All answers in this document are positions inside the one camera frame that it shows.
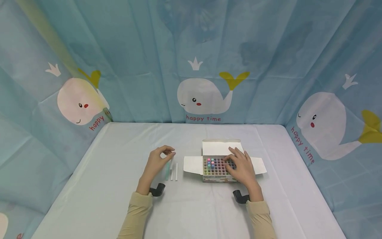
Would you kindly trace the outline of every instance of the fabric wall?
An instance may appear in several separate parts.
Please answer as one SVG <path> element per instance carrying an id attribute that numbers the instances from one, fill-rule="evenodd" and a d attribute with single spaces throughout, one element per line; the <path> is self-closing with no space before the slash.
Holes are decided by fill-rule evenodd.
<path id="1" fill-rule="evenodd" d="M 334 57 L 300 86 L 309 91 L 286 125 L 349 239 L 382 238 L 381 10 L 352 7 L 320 59 Z"/>
<path id="2" fill-rule="evenodd" d="M 2 230 L 6 239 L 30 238 L 112 120 L 286 125 L 346 236 L 380 237 L 381 7 L 0 0 L 0 239 Z M 318 92 L 333 94 L 306 101 Z M 320 116 L 326 108 L 346 113 L 334 126 Z M 304 132 L 311 109 L 317 137 Z M 301 122 L 300 111 L 308 112 Z M 322 141 L 355 143 L 337 150 Z"/>

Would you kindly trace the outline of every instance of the beige long-sleeve shirt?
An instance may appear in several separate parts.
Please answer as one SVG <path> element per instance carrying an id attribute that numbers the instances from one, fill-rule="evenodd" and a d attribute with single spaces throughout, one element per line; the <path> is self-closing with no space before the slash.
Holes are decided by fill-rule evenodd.
<path id="1" fill-rule="evenodd" d="M 268 205 L 265 201 L 247 201 L 247 211 L 252 221 L 255 239 L 276 239 Z M 129 210 L 117 239 L 142 239 L 147 215 L 152 207 L 152 195 L 133 192 Z"/>

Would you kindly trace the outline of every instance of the crown print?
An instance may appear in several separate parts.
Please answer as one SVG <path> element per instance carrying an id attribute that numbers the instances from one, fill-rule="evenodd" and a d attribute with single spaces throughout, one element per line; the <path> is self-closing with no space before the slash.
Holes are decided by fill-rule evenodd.
<path id="1" fill-rule="evenodd" d="M 50 64 L 48 62 L 49 66 L 50 66 L 50 69 L 48 70 L 45 70 L 46 72 L 49 72 L 49 73 L 52 73 L 53 75 L 55 76 L 60 76 L 61 75 L 61 72 L 60 70 L 58 69 L 58 65 L 56 64 L 56 66 L 54 67 L 52 64 Z"/>
<path id="2" fill-rule="evenodd" d="M 189 60 L 188 63 L 190 63 L 190 65 L 192 66 L 192 70 L 199 70 L 199 67 L 200 67 L 200 65 L 201 65 L 203 62 L 198 62 L 197 59 L 196 59 L 196 57 L 195 57 L 194 62 L 192 62 L 192 61 Z"/>
<path id="3" fill-rule="evenodd" d="M 354 77 L 356 77 L 356 75 L 357 74 L 350 77 L 348 74 L 345 74 L 346 82 L 345 82 L 345 84 L 343 84 L 342 88 L 347 89 L 347 88 L 351 87 L 352 85 L 357 85 L 358 82 L 353 81 Z"/>

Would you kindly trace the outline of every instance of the table surface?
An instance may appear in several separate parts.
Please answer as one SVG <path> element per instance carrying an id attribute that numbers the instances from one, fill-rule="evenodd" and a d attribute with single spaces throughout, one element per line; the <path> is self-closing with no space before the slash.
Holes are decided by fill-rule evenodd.
<path id="1" fill-rule="evenodd" d="M 239 183 L 203 183 L 183 172 L 184 156 L 202 155 L 202 140 L 241 139 L 263 159 L 258 175 L 280 239 L 345 238 L 285 128 L 280 125 L 109 123 L 96 137 L 32 239 L 116 238 L 131 193 L 151 150 L 175 148 L 178 181 L 154 199 L 145 238 L 253 238 L 245 205 L 232 192 Z"/>

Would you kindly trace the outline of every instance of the person's left hand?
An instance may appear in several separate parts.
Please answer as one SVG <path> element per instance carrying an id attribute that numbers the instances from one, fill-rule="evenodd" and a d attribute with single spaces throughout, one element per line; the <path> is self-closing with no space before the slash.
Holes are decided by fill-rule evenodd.
<path id="1" fill-rule="evenodd" d="M 153 180 L 154 177 L 163 169 L 166 163 L 174 157 L 174 150 L 175 149 L 173 147 L 164 145 L 151 151 L 142 177 Z M 160 156 L 162 153 L 167 155 L 167 157 L 162 158 Z"/>

